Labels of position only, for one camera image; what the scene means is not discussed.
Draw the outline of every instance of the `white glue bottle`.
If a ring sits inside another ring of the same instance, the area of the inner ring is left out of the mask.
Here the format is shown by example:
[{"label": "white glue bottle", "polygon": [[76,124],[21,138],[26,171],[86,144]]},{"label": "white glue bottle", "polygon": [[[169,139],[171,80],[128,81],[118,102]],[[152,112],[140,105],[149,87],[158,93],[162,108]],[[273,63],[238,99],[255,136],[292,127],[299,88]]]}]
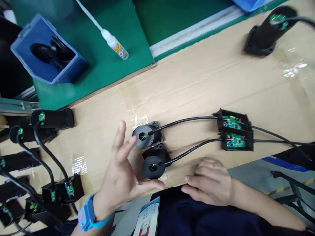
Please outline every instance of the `white glue bottle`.
[{"label": "white glue bottle", "polygon": [[123,59],[127,60],[129,57],[128,52],[125,50],[125,48],[118,42],[116,37],[112,36],[106,29],[102,29],[102,36],[107,41],[108,46],[113,49],[114,52],[117,53],[117,55]]},{"label": "white glue bottle", "polygon": [[114,52],[117,53],[117,55],[123,59],[127,60],[129,57],[128,52],[125,50],[125,48],[118,42],[118,40],[112,36],[106,29],[103,29],[99,23],[96,21],[96,19],[91,15],[91,13],[82,5],[82,3],[79,0],[76,0],[77,3],[80,5],[81,9],[84,11],[84,13],[90,18],[90,20],[96,25],[96,27],[99,28],[99,30],[102,33],[103,38],[107,41],[108,46],[113,49]]}]

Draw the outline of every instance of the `floor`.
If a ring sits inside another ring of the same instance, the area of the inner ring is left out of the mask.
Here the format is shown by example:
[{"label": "floor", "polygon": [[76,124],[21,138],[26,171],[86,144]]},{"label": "floor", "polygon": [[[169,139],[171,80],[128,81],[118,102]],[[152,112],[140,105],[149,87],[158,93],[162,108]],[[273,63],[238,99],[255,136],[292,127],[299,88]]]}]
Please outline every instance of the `floor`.
[{"label": "floor", "polygon": [[[276,166],[264,160],[256,160],[241,166],[234,167],[229,169],[228,172],[230,175],[243,183],[249,185],[250,187],[254,187],[259,191],[264,193],[280,189],[282,187],[288,187],[288,181],[283,178],[274,179],[272,174],[270,173],[272,170],[282,172],[298,181],[307,181],[310,179],[315,179],[315,172],[298,172],[294,170],[287,170],[285,168]],[[311,188],[315,188],[315,183],[310,185]],[[306,201],[312,208],[315,208],[315,200],[314,196],[307,193],[306,191],[300,189],[301,195],[304,201]],[[281,196],[286,196],[291,194],[291,191],[284,191],[279,194],[274,194],[272,198],[278,198]],[[144,198],[138,199],[136,201],[130,202],[122,207],[125,209],[125,212],[117,213],[115,216],[114,224],[116,224],[116,229],[113,232],[113,236],[127,236],[131,235],[133,232],[137,217],[141,207],[150,201],[151,196],[146,196]],[[308,213],[315,218],[315,213],[312,212],[307,206]],[[314,225],[312,225],[307,219],[305,219],[302,215],[297,213],[295,210],[288,207],[289,210],[297,214],[309,227],[315,229]]]}]

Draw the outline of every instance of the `cardboard surface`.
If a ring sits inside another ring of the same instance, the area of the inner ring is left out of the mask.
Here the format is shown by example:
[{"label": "cardboard surface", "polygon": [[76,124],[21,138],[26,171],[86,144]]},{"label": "cardboard surface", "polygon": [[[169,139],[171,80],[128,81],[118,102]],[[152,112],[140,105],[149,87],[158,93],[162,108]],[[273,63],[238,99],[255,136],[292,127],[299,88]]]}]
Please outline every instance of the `cardboard surface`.
[{"label": "cardboard surface", "polygon": [[[287,5],[296,7],[300,15],[313,16],[315,12],[312,1],[291,0]],[[126,121],[126,135],[130,137],[140,124],[156,120],[165,125],[183,118],[211,115],[223,108],[245,113],[253,125],[289,140],[315,141],[314,31],[298,23],[278,42],[277,49],[269,57],[262,59],[243,54],[247,33],[266,16],[267,13],[234,25],[159,61],[157,67],[72,107],[77,126],[61,131],[47,146],[69,175],[73,164],[81,159],[82,168],[86,170],[81,177],[86,196],[77,202],[78,208],[102,183],[120,120]],[[284,71],[303,63],[301,59],[308,65],[296,66],[292,71],[297,74],[286,78]],[[256,139],[273,139],[259,131],[254,131],[254,135]],[[165,129],[163,136],[174,158],[204,140],[218,137],[217,125],[214,120],[185,122]],[[35,147],[36,144],[27,143],[27,146]],[[254,152],[226,152],[221,150],[220,143],[210,143],[168,167],[161,180],[166,187],[183,184],[185,175],[193,173],[201,157],[216,158],[226,168],[232,168],[289,148],[286,144],[256,143]],[[0,143],[2,155],[19,151],[20,147],[9,140]],[[129,157],[137,175],[143,161],[142,152],[135,148]],[[47,154],[42,155],[55,179],[61,179],[56,164]],[[41,166],[12,174],[30,174],[31,184],[37,190],[49,182]],[[40,223],[36,223],[31,230],[40,227]],[[8,227],[4,233],[14,230],[13,226]]]}]

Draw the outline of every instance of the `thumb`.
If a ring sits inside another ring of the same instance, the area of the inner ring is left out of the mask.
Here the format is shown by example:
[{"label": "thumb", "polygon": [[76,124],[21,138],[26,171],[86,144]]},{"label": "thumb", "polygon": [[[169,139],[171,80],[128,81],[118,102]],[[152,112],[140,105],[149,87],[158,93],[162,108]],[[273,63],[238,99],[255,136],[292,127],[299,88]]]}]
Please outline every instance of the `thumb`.
[{"label": "thumb", "polygon": [[140,181],[136,189],[137,189],[137,194],[141,195],[143,193],[147,193],[155,189],[165,189],[165,183],[163,183],[162,181],[159,181],[158,179]]}]

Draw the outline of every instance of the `wrist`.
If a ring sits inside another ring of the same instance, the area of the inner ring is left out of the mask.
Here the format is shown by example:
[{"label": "wrist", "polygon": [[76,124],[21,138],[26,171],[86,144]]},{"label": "wrist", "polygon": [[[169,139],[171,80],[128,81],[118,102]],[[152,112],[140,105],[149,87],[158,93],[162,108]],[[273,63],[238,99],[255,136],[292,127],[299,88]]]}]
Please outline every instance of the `wrist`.
[{"label": "wrist", "polygon": [[97,221],[103,221],[110,217],[116,207],[109,204],[100,192],[93,197],[93,209]]},{"label": "wrist", "polygon": [[232,178],[232,188],[233,188],[233,194],[230,201],[230,205],[233,207],[239,206],[239,199],[241,198],[242,194],[242,185],[243,183],[238,181],[237,179]]}]

